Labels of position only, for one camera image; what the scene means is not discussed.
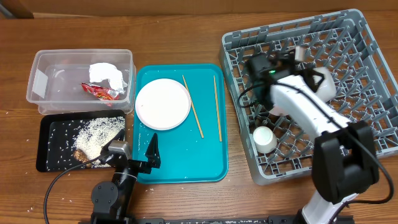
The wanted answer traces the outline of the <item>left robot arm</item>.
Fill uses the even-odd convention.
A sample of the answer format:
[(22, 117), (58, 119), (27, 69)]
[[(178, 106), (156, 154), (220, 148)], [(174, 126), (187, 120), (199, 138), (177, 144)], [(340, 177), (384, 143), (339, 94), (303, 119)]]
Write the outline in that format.
[(92, 190), (91, 223), (134, 223), (127, 209), (137, 176), (140, 173), (150, 174), (152, 169), (158, 169), (161, 165), (157, 134), (153, 134), (147, 147), (146, 161), (131, 159), (129, 144), (119, 139), (123, 136), (122, 130), (101, 149), (100, 163), (113, 167), (114, 174), (112, 180), (100, 182)]

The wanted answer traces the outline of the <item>wooden chopstick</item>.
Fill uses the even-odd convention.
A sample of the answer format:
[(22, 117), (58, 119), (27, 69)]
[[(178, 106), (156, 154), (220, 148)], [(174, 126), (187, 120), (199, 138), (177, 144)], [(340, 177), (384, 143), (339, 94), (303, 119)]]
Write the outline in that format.
[(219, 109), (219, 103), (218, 103), (218, 89), (217, 89), (215, 76), (213, 76), (213, 86), (214, 86), (214, 92), (215, 92), (215, 105), (216, 105), (216, 115), (217, 115), (217, 123), (218, 123), (218, 135), (219, 135), (219, 141), (222, 142), (223, 139), (222, 139), (222, 132), (221, 132), (220, 109)]
[(196, 120), (196, 123), (197, 123), (198, 130), (199, 130), (199, 132), (200, 132), (200, 136), (201, 136), (202, 139), (204, 139), (204, 134), (203, 134), (203, 131), (202, 131), (202, 128), (201, 128), (200, 121), (199, 121), (199, 119), (198, 119), (198, 115), (197, 115), (197, 112), (196, 112), (196, 109), (195, 109), (195, 105), (194, 105), (194, 102), (193, 102), (193, 98), (192, 98), (192, 96), (191, 96), (190, 90), (189, 90), (188, 85), (187, 85), (187, 81), (186, 81), (184, 75), (182, 75), (182, 78), (183, 78), (183, 82), (184, 82), (185, 88), (187, 89), (188, 94), (189, 94), (190, 99), (191, 99), (191, 107), (192, 107), (193, 114), (194, 114), (194, 117), (195, 117), (195, 120)]

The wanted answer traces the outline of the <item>pink bowl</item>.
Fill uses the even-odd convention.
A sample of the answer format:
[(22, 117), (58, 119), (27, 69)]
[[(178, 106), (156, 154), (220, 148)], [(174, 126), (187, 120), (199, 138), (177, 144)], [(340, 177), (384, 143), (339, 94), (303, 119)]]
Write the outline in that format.
[(285, 116), (285, 111), (278, 106), (273, 107), (269, 112), (275, 116)]

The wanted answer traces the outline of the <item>white tissue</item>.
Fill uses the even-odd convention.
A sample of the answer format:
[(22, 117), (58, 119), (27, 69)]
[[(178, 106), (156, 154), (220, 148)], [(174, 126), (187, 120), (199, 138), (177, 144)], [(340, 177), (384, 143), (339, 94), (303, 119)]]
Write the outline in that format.
[(111, 89), (124, 94), (127, 83), (123, 79), (123, 73), (110, 63), (94, 63), (89, 67), (90, 83), (100, 83), (107, 80)]

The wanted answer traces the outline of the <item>grey-white bowl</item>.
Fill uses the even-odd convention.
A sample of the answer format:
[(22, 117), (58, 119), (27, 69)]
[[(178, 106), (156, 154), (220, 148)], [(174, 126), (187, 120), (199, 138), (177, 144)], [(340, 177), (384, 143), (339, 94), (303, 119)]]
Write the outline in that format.
[(315, 84), (318, 85), (318, 90), (315, 92), (315, 94), (323, 102), (332, 100), (336, 96), (336, 86), (329, 69), (326, 67), (317, 67), (313, 70), (321, 73), (324, 76), (323, 81), (321, 81), (322, 78), (319, 75), (315, 75), (313, 77)]

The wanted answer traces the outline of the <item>red snack wrapper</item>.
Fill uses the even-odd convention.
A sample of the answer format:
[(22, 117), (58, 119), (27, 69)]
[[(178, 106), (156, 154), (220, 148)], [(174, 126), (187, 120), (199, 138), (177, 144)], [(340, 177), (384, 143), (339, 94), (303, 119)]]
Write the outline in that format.
[(85, 92), (91, 93), (95, 97), (99, 98), (100, 100), (118, 100), (119, 99), (119, 92), (111, 89), (106, 88), (98, 85), (94, 85), (91, 83), (82, 83), (82, 89)]

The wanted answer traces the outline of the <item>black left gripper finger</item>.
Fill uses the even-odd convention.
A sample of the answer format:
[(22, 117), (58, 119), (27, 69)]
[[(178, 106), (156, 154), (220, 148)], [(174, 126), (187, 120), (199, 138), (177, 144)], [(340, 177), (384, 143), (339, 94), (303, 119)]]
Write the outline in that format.
[(158, 146), (158, 135), (154, 133), (150, 143), (147, 147), (145, 156), (147, 158), (147, 165), (151, 168), (158, 169), (161, 165), (159, 146)]
[(109, 145), (113, 142), (113, 141), (124, 141), (124, 137), (125, 137), (125, 130), (122, 129), (120, 130), (115, 137), (113, 137), (108, 143), (105, 144), (105, 148), (108, 148)]

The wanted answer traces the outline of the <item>cream plastic cup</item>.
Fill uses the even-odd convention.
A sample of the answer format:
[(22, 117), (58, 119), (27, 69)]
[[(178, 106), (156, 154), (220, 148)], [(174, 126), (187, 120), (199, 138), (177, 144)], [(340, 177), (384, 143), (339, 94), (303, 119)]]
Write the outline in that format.
[(257, 127), (252, 135), (258, 152), (267, 154), (275, 149), (277, 138), (270, 128), (266, 126)]

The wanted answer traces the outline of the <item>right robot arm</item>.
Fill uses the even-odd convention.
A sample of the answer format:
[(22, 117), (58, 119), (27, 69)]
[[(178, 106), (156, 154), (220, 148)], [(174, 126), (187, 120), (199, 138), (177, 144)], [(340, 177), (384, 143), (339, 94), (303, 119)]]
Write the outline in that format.
[(341, 210), (379, 180), (373, 132), (365, 121), (356, 123), (326, 102), (336, 87), (325, 67), (299, 69), (301, 47), (250, 56), (244, 63), (250, 89), (266, 110), (289, 115), (313, 142), (312, 180), (316, 191), (299, 211), (296, 223), (336, 223)]

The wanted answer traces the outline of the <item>pink round plate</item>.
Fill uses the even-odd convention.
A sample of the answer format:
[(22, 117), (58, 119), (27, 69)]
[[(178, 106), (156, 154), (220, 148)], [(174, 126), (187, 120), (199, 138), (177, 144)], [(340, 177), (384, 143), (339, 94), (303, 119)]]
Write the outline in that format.
[(166, 131), (185, 121), (191, 102), (187, 89), (180, 82), (160, 78), (141, 88), (136, 97), (135, 111), (145, 126)]

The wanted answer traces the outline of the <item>brown food scrap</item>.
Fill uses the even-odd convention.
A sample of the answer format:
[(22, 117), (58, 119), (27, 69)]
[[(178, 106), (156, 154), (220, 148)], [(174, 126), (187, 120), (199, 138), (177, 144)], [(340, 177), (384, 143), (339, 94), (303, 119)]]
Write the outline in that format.
[(80, 149), (75, 149), (74, 153), (73, 153), (74, 158), (81, 162), (81, 163), (85, 163), (89, 161), (88, 156)]

